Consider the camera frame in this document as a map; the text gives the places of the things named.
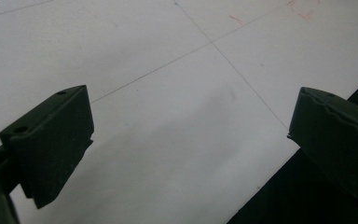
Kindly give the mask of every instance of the white table surface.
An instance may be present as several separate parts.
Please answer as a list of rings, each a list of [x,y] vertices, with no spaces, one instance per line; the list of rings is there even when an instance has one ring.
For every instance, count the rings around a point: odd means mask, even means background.
[[[302,86],[358,88],[358,1],[0,0],[0,131],[86,84],[94,143],[21,223],[227,223],[298,146]]]

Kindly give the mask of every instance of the drawn line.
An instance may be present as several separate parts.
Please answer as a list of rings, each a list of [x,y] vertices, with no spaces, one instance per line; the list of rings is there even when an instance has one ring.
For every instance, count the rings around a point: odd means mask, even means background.
[[[214,47],[217,49],[217,51],[220,52],[220,54],[228,61],[228,63],[231,65],[231,67],[234,68],[234,70],[237,72],[237,74],[243,79],[243,81],[245,81],[245,83],[252,89],[252,91],[257,95],[257,97],[261,100],[261,102],[263,102],[263,104],[268,108],[268,110],[274,115],[274,117],[283,125],[284,128],[286,128],[286,130],[289,130],[288,127],[286,127],[286,125],[284,125],[284,123],[278,118],[278,116],[272,111],[272,109],[269,107],[269,105],[267,105],[267,103],[263,100],[263,98],[261,97],[260,94],[258,94],[258,92],[255,90],[255,88],[253,88],[253,86],[248,82],[248,80],[246,80],[246,78],[241,74],[241,72],[234,66],[234,64],[226,57],[226,55],[223,54],[222,51],[220,51],[220,49],[214,44]]]
[[[255,18],[255,19],[252,20],[252,21],[249,21],[249,22],[245,23],[244,25],[238,27],[237,29],[235,29],[235,30],[233,30],[233,31],[231,31],[231,32],[228,32],[227,34],[217,37],[215,40],[213,40],[213,42],[214,42],[214,41],[217,41],[217,40],[219,40],[219,39],[221,39],[221,38],[223,38],[223,37],[225,37],[226,35],[230,35],[230,34],[232,34],[232,33],[236,32],[236,31],[242,29],[243,27],[245,27],[245,26],[247,26],[247,25],[249,25],[249,24],[251,24],[251,23],[253,23],[253,22],[255,22],[255,21],[258,21],[258,20],[260,20],[260,19],[266,17],[267,15],[269,15],[269,14],[275,12],[276,10],[278,10],[278,9],[280,9],[280,8],[282,8],[282,7],[285,7],[285,6],[286,6],[286,4],[284,4],[284,5],[280,6],[280,7],[277,7],[277,8],[275,8],[275,9],[271,10],[270,12],[268,12],[268,13],[266,13],[266,14],[260,16],[260,17],[257,17],[257,18]]]
[[[53,1],[55,1],[55,0],[48,0],[48,1],[46,1],[46,2],[36,3],[36,4],[30,5],[30,6],[26,6],[26,7],[19,7],[19,8],[16,8],[16,9],[9,10],[9,11],[1,12],[0,15],[4,15],[4,14],[10,13],[10,12],[19,11],[19,10],[22,10],[22,9],[25,9],[25,8],[28,8],[28,7],[40,6],[40,5],[43,5],[43,4],[46,4],[46,3],[50,3],[50,2],[53,2]]]
[[[169,64],[171,64],[171,63],[174,63],[174,62],[176,62],[176,61],[178,61],[178,60],[184,58],[185,56],[187,56],[187,55],[189,55],[189,54],[191,54],[191,53],[193,53],[193,52],[195,52],[195,51],[197,51],[197,50],[199,50],[199,49],[204,48],[205,46],[207,46],[207,45],[209,45],[209,44],[210,44],[210,43],[206,43],[206,44],[204,44],[204,45],[202,45],[202,46],[200,46],[200,47],[198,47],[198,48],[196,48],[196,49],[193,49],[193,50],[191,50],[189,53],[186,53],[186,54],[180,56],[179,58],[177,58],[177,59],[175,59],[175,60],[173,60],[173,61],[171,61],[171,62],[169,62],[169,63],[166,63],[166,64],[162,65],[161,67],[159,67],[159,68],[157,68],[157,69],[155,69],[155,70],[153,70],[153,71],[151,71],[151,72],[149,72],[149,73],[147,73],[147,74],[145,74],[145,75],[143,75],[143,76],[141,76],[141,77],[138,77],[138,78],[134,79],[133,81],[131,81],[131,82],[129,82],[129,83],[127,83],[127,84],[125,84],[125,85],[123,85],[123,86],[121,86],[121,87],[119,87],[119,88],[113,90],[113,91],[110,91],[109,93],[105,94],[104,96],[102,96],[102,97],[100,97],[100,98],[98,98],[98,99],[92,101],[91,104],[94,104],[95,102],[100,101],[100,100],[102,100],[103,98],[105,98],[106,96],[108,96],[108,95],[110,95],[110,94],[112,94],[112,93],[115,93],[115,92],[117,92],[117,91],[119,91],[119,90],[121,90],[121,89],[123,89],[123,88],[125,88],[125,87],[128,87],[130,84],[132,84],[132,83],[138,81],[139,79],[142,79],[142,78],[144,78],[144,77],[147,77],[147,76],[149,76],[150,74],[152,74],[152,73],[158,71],[159,69],[161,69],[161,68],[163,68],[163,67],[165,67],[165,66],[167,66],[167,65],[169,65]]]
[[[202,32],[203,35],[205,35],[205,37],[208,39],[209,43],[212,43],[211,38],[209,38],[209,36],[207,36],[205,34],[205,32],[202,31],[202,29],[199,27],[199,25],[193,20],[193,18],[190,17],[190,15],[188,15],[188,13],[182,8],[181,5],[178,5],[179,8],[183,11],[183,13],[185,13],[187,15],[187,17],[191,20],[191,22],[193,22],[193,24]]]

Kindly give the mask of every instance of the screw hole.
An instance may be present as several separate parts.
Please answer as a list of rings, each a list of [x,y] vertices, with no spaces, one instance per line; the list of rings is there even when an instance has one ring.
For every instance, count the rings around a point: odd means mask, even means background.
[[[28,127],[22,126],[14,130],[14,133],[23,133],[28,130]]]

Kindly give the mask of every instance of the white floor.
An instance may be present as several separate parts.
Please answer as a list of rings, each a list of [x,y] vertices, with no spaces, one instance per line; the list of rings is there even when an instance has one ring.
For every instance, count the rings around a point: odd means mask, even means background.
[[[358,88],[358,0],[0,0],[0,131],[81,84],[94,143],[21,223],[226,223],[298,149],[299,88]]]

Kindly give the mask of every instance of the smudge mark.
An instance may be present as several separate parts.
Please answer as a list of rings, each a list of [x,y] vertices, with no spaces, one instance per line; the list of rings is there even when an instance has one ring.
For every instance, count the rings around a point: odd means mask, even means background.
[[[290,0],[287,3],[293,12],[306,21],[315,13],[320,4],[321,0]]]
[[[236,100],[237,99],[237,94],[235,94],[234,90],[230,90],[229,93],[231,94],[231,100]]]
[[[237,21],[239,24],[245,24],[245,22],[243,22],[242,20],[238,19],[237,17],[233,16],[233,15],[229,15],[229,17],[231,19],[234,19],[235,21]]]

